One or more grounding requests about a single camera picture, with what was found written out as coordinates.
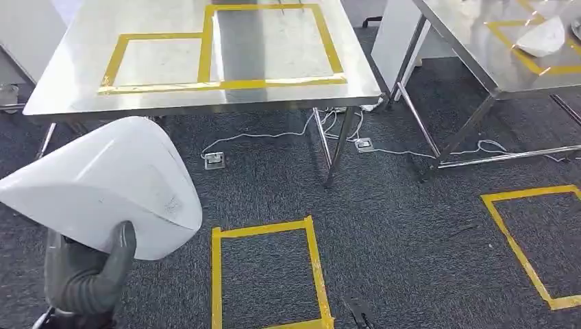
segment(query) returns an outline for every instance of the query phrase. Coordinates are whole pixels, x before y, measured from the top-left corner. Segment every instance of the gray glove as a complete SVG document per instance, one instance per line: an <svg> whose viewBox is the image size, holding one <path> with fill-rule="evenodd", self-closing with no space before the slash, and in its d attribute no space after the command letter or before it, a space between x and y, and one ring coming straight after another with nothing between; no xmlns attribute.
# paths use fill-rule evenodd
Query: gray glove
<svg viewBox="0 0 581 329"><path fill-rule="evenodd" d="M135 255L133 224L120 223L111 242L111 254L106 254L49 230L45 294L52 307L77 315L114 309Z"/></svg>

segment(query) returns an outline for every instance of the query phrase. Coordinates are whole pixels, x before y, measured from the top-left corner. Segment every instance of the carpet floor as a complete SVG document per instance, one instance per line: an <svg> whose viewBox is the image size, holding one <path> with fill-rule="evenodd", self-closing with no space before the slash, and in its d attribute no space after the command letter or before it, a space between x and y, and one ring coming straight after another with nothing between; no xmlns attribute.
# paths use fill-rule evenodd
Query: carpet floor
<svg viewBox="0 0 581 329"><path fill-rule="evenodd" d="M356 32L369 54L376 29ZM486 96L455 58L425 60L408 90L439 145ZM581 110L581 95L561 96ZM210 328L211 229L306 215L313 217L335 328L356 327L345 305L353 295L369 304L376 328L581 328L580 307L550 310L480 198L581 186L581 160L528 158L446 169L421 184L425 159L358 154L348 144L335 185L325 189L325 162L311 123L305 136L219 143L211 150L225 152L227 168L203 170L199 154L212 141L241 132L300 132L309 115L273 108L167 118L164 128L197 187L204 222L170 256L134 263L117 310L120 328ZM0 125L0 170L6 175L32 160L42 129L19 116L4 116ZM475 149L480 139L513 151L574 145L580 132L548 98L502 101L459 149ZM392 112L365 114L360 133L376 148L429 153L402 103ZM65 128L57 135L53 148L73 137ZM497 205L552 297L581 295L580 204L565 194ZM5 206L0 218L0 326L26 328L47 307L45 229ZM303 232L232 239L222 248L224 328L320 317Z"/></svg>

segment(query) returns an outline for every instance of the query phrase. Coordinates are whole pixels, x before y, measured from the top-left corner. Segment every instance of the white cable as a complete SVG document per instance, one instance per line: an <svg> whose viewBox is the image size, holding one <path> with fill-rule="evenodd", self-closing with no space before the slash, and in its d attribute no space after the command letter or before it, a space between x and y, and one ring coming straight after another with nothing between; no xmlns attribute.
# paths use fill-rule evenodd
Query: white cable
<svg viewBox="0 0 581 329"><path fill-rule="evenodd" d="M307 131L308 123L311 121L311 119L312 119L313 116L314 116L314 113L312 113L310 115L309 119L307 119L307 122L305 122L305 126L303 127L303 131L302 132L283 132L283 133L278 134L278 135L268 135L268 134L260 134L260 135L239 134L239 135L236 135L236 136L233 136L233 137L219 139L219 140L213 142L212 144L208 145L206 148L204 148L204 149L201 150L201 158L202 159L206 159L206 157L204 156L204 154L212 146L214 146L214 145L216 145L218 143L221 143L221 142L231 141L233 139L240 138L240 137L244 137L244 136L245 137L272 137L272 138L277 138L277 137L284 136L284 135L302 136Z"/></svg>
<svg viewBox="0 0 581 329"><path fill-rule="evenodd" d="M327 108L325 111L319 110L319 112L326 113L325 117L321 120L321 125L325 124L327 122L327 119L329 119L329 117L331 115L334 116L333 117L333 122L331 123L331 125L329 125L329 127L327 127L327 128L324 129L325 137L327 137L329 139L334 139L334 140L339 139L339 136L338 135L328 133L328 131L331 130L335 126L335 124L337 122L337 113L338 113L338 111L337 110L333 110L332 108L331 109ZM353 137L357 137L357 139L359 139L359 130L361 130L361 127L363 126L363 111L361 111L359 113L355 113L355 114L358 115L360 117L360 119L359 119L359 123L357 124L357 128L355 129L355 132L351 136L347 137L347 141L350 142L350 143L355 143L356 142L356 140L354 140ZM277 134L277 135L269 135L269 134L259 134L259 135L239 134L239 135L236 135L236 136L233 136L233 137L219 139L219 140L213 142L212 144L208 145L206 148L204 148L202 150L202 152L201 152L201 158L203 158L203 159L206 158L206 157L204 157L204 154L212 146L214 146L214 145L216 145L218 143L221 143L221 142L231 141L233 139L240 138L240 137L244 137L244 136L245 137L271 137L271 138L277 138L277 137L284 136L284 135L302 136L302 135L305 134L305 132L307 130L307 126L308 126L308 124L311 121L311 119L312 119L313 116L314 116L314 113L312 113L310 115L310 117L307 119L307 121L305 122L305 125L303 127L303 130L300 133L299 132L283 132L283 133ZM486 144L492 144L492 145L498 147L500 150L485 149L485 148L482 147L482 144L485 144L485 143ZM476 149L474 149L474 150L460 151L460 152L452 152L452 153L450 153L450 155L451 156L461 156L463 154L478 153L479 151L483 151L483 152L486 152L486 153L492 153L492 154L506 154L506 155L508 155L508 154L515 154L513 152L509 152L504 146L502 146L497 141L492 141L490 139L482 139L482 140L478 141L477 146L478 147ZM361 152L362 153L384 152L384 153L397 154L397 155L412 154L412 155L415 155L415 156L422 156L424 158L431 158L431 159L435 159L436 158L436 157L431 156L429 154L422 154L422 153L417 153L417 152L413 152L413 151L401 151L401 152L398 152L398 151L389 151L387 149L373 149L371 151L361 151ZM559 159L557 159L557 158L554 158L554 157L549 156L549 155L546 155L546 154L544 156L546 158L549 158L549 159L555 161L555 162L561 162L561 161L566 160L566 158L559 158Z"/></svg>
<svg viewBox="0 0 581 329"><path fill-rule="evenodd" d="M422 154L422 153L416 153L413 151L403 151L403 152L396 152L396 151L388 151L386 149L372 149L369 151L360 151L361 153L371 153L371 152L385 152L385 153L389 153L389 154L413 154L415 156L424 156L426 158L431 158L431 159L435 159L436 157L434 156L430 156L428 154Z"/></svg>

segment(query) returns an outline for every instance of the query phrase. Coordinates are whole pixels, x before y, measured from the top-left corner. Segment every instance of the table top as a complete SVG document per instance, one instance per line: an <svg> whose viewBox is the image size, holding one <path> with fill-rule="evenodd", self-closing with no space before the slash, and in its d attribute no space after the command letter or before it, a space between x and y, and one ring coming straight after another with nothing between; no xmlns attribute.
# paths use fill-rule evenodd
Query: table top
<svg viewBox="0 0 581 329"><path fill-rule="evenodd" d="M497 99L550 94L581 85L581 42L570 23L579 0L413 0L482 85ZM556 53L535 58L515 43L559 16L567 33Z"/></svg>
<svg viewBox="0 0 581 329"><path fill-rule="evenodd" d="M86 0L23 113L112 119L379 96L339 0Z"/></svg>

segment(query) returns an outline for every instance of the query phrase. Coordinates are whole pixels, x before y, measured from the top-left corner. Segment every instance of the white plastic cover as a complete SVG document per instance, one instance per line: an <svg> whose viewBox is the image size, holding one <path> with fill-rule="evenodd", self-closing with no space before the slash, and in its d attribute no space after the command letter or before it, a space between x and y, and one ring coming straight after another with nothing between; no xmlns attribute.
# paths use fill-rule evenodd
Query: white plastic cover
<svg viewBox="0 0 581 329"><path fill-rule="evenodd" d="M565 29L559 16L536 26L517 40L520 49L536 57L555 53L564 44Z"/></svg>
<svg viewBox="0 0 581 329"><path fill-rule="evenodd" d="M109 252L130 220L135 258L155 260L200 228L201 204L167 134L130 117L109 123L0 180L0 201L84 245Z"/></svg>

